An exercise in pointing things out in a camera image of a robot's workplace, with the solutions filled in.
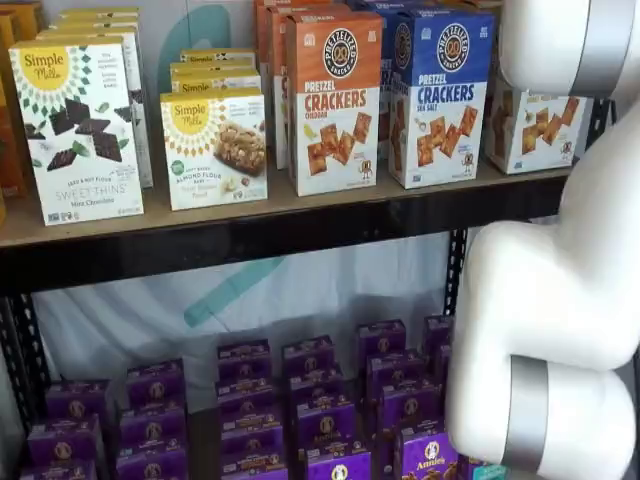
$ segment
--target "cracker image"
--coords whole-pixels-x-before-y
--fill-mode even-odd
[[[325,155],[334,155],[338,153],[338,129],[336,124],[332,123],[320,129],[320,138]]]
[[[569,97],[567,105],[564,107],[564,113],[562,114],[562,124],[570,127],[573,123],[573,117],[576,115],[578,106],[580,105],[580,99],[576,97]]]
[[[476,118],[478,117],[478,110],[470,107],[464,109],[464,115],[462,116],[462,120],[460,121],[460,132],[465,137],[470,137],[471,132],[473,132],[473,127],[476,124]]]
[[[444,117],[439,117],[429,123],[431,127],[431,144],[434,148],[441,146],[444,142],[444,122]]]
[[[311,175],[327,171],[327,157],[322,143],[313,143],[307,147],[309,152],[309,171]]]
[[[346,165],[349,161],[349,157],[351,156],[351,152],[353,151],[353,146],[355,144],[355,138],[353,135],[342,132],[340,136],[340,144],[338,145],[338,153],[334,155],[336,160],[338,160],[341,164]]]
[[[425,167],[433,163],[433,145],[431,135],[418,137],[418,166]]]
[[[522,129],[522,154],[533,152],[536,149],[536,139],[538,138],[538,125]]]
[[[553,145],[553,142],[558,136],[558,132],[560,131],[560,128],[562,128],[562,118],[554,114],[553,118],[549,122],[549,125],[547,126],[547,129],[542,134],[542,139],[548,145]]]
[[[453,156],[453,151],[456,149],[458,145],[458,140],[460,140],[461,132],[458,128],[451,124],[449,125],[449,130],[447,130],[447,136],[444,140],[444,143],[440,146],[440,151],[444,153],[447,157],[451,158]]]
[[[371,115],[358,112],[356,118],[356,124],[353,127],[353,136],[360,143],[367,143],[367,137],[369,136],[369,126],[371,125]]]
[[[549,109],[545,108],[536,113],[536,125],[538,126],[538,136],[542,135],[549,126]]]

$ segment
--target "pretzel logo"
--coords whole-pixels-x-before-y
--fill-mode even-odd
[[[348,77],[358,62],[358,42],[346,28],[337,28],[324,42],[324,66],[334,78]]]

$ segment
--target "blue cracker box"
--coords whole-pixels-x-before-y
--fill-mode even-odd
[[[505,480],[507,467],[491,465],[487,462],[460,455],[458,480]]]
[[[222,414],[220,424],[222,454],[283,445],[283,422],[279,406],[259,408],[249,413]]]
[[[475,178],[493,15],[432,7],[393,23],[389,171],[405,188]]]

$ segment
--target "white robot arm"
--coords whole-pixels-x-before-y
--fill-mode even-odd
[[[640,91],[636,0],[505,0],[500,62],[523,90]],[[490,225],[460,287],[446,420],[468,456],[550,480],[616,480],[635,446],[612,372],[640,342],[640,103],[585,154],[555,226]]]

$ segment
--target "stacked purple boxes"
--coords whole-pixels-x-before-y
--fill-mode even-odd
[[[288,477],[282,407],[267,340],[218,347],[220,478]]]

